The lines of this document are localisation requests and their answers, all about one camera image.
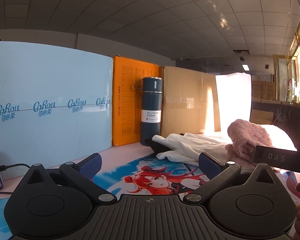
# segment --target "white cloth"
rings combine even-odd
[[[157,154],[159,160],[167,158],[172,162],[187,163],[198,167],[199,155],[202,152],[206,152],[224,163],[227,159],[227,150],[225,149],[227,143],[218,142],[204,135],[172,133],[167,138],[155,135],[152,140],[172,149],[172,151]]]

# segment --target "ceiling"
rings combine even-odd
[[[297,0],[0,0],[0,29],[82,33],[176,58],[286,54]]]

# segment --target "blue insulated bottle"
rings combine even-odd
[[[160,134],[162,78],[143,78],[141,100],[140,143],[148,146],[145,139]]]

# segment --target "crosshair marking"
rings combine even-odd
[[[150,198],[147,198],[146,201],[149,203],[152,203],[154,201],[154,199],[150,197]]]

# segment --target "cokou logo text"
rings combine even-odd
[[[35,102],[33,105],[33,111],[39,112],[39,116],[45,116],[47,114],[51,114],[52,108],[56,107],[56,103],[48,103],[47,100],[44,100],[42,103]]]
[[[83,106],[87,104],[87,100],[80,100],[80,98],[77,98],[76,101],[73,99],[70,99],[68,102],[68,108],[72,108],[72,112],[78,112],[83,109]]]
[[[14,119],[16,111],[19,111],[19,105],[11,106],[10,103],[7,103],[5,107],[0,105],[1,121],[4,122],[10,119]]]
[[[100,107],[100,110],[108,108],[108,104],[110,104],[110,99],[107,99],[105,97],[98,98],[96,101],[96,105]]]

